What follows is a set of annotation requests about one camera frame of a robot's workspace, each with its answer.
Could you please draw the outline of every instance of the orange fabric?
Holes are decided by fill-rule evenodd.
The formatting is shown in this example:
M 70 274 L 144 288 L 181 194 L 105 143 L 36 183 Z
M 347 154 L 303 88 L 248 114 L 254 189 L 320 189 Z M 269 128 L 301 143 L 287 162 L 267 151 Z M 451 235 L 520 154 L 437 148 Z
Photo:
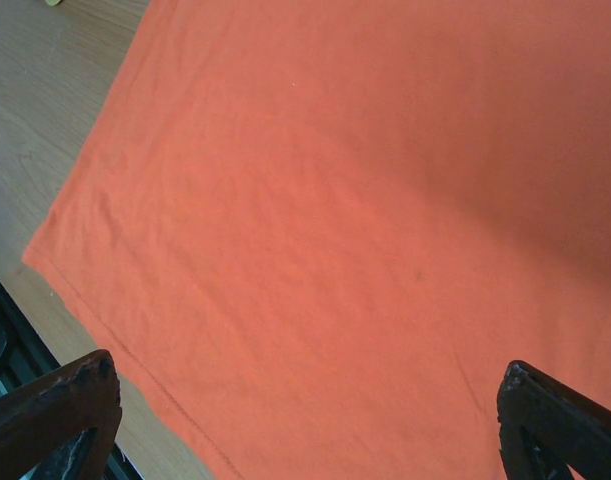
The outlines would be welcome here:
M 153 0 L 25 254 L 221 479 L 501 479 L 611 408 L 611 1 Z

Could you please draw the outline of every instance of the orange t-shirt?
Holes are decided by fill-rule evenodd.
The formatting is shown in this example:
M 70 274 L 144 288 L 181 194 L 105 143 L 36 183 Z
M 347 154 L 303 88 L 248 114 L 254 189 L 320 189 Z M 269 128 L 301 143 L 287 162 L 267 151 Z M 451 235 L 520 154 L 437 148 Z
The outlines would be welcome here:
M 501 479 L 611 409 L 611 1 L 153 0 L 25 261 L 220 479 Z

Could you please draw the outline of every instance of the black metal frame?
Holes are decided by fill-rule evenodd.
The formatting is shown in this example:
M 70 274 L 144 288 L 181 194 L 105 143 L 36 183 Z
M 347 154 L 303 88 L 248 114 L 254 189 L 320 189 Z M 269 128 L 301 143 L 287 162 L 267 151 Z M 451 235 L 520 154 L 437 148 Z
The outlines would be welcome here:
M 497 403 L 509 480 L 611 480 L 611 411 L 521 361 Z
M 0 325 L 6 332 L 7 339 L 0 361 L 0 381 L 7 391 L 11 392 L 60 367 L 1 284 Z M 117 445 L 112 448 L 103 478 L 142 480 Z

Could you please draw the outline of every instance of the wooden surface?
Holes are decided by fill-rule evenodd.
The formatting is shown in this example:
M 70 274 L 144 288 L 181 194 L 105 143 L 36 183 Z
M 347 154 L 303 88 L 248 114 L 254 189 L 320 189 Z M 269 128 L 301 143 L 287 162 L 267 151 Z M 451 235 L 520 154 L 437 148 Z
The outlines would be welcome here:
M 0 0 L 0 281 L 61 363 L 95 345 L 21 254 L 76 160 L 146 3 Z M 121 382 L 117 441 L 141 474 L 211 478 Z

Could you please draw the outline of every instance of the wooden table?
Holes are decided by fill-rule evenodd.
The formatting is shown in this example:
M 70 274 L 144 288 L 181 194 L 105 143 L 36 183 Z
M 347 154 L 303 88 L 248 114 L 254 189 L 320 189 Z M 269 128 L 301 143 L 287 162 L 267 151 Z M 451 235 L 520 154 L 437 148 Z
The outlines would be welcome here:
M 0 281 L 61 364 L 95 348 L 21 262 L 102 106 L 146 0 L 0 1 Z M 145 478 L 211 478 L 122 382 L 117 442 Z

